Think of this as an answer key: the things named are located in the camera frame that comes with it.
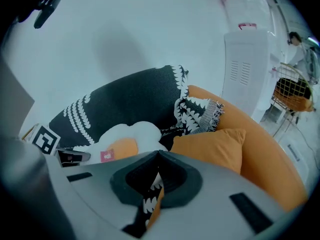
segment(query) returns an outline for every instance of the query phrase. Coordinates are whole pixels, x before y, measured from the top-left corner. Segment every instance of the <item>gold wire chair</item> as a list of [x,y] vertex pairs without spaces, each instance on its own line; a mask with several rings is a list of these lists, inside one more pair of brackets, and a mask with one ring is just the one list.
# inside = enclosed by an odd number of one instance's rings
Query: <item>gold wire chair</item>
[[290,124],[292,123],[295,112],[310,112],[314,110],[312,88],[300,71],[291,65],[281,63],[280,67],[277,69],[277,72],[279,80],[276,83],[276,87],[272,96],[273,106],[267,116],[275,106],[275,103],[286,110],[286,113],[284,121],[273,136],[278,133],[289,114],[291,114],[292,117],[285,132],[287,132]]

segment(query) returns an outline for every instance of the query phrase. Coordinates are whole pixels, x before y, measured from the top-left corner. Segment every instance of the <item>pink tag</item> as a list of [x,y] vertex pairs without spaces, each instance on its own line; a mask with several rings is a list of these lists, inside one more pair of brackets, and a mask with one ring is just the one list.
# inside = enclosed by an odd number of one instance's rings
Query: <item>pink tag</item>
[[115,152],[113,149],[108,151],[101,151],[100,152],[100,159],[101,163],[110,162],[115,160]]

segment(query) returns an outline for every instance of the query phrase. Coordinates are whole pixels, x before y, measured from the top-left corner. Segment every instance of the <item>fried egg pillow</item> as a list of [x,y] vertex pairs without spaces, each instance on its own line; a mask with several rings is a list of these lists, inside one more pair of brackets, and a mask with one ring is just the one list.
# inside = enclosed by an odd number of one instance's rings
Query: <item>fried egg pillow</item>
[[141,121],[132,126],[118,124],[106,131],[99,142],[88,147],[88,161],[80,165],[105,163],[155,150],[168,151],[159,143],[160,130],[150,122]]

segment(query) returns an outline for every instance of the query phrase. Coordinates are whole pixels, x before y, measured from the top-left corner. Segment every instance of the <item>vent slot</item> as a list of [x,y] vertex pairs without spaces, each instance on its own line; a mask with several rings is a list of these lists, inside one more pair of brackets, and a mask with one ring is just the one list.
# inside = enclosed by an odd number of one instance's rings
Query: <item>vent slot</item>
[[237,61],[231,61],[230,80],[237,81],[238,78],[239,63]]
[[248,83],[249,83],[250,70],[251,70],[251,64],[243,62],[242,63],[242,71],[241,71],[240,83],[245,85],[245,86],[247,86]]

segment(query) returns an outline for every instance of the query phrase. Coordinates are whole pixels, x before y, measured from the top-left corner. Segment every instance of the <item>black hair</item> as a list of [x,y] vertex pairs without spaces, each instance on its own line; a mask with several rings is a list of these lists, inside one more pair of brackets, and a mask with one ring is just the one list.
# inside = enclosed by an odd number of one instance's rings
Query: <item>black hair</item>
[[290,38],[290,40],[291,40],[292,38],[296,38],[296,39],[298,39],[298,41],[299,41],[300,43],[302,43],[302,39],[301,39],[300,35],[299,35],[297,32],[290,32],[290,33],[289,33],[289,38]]

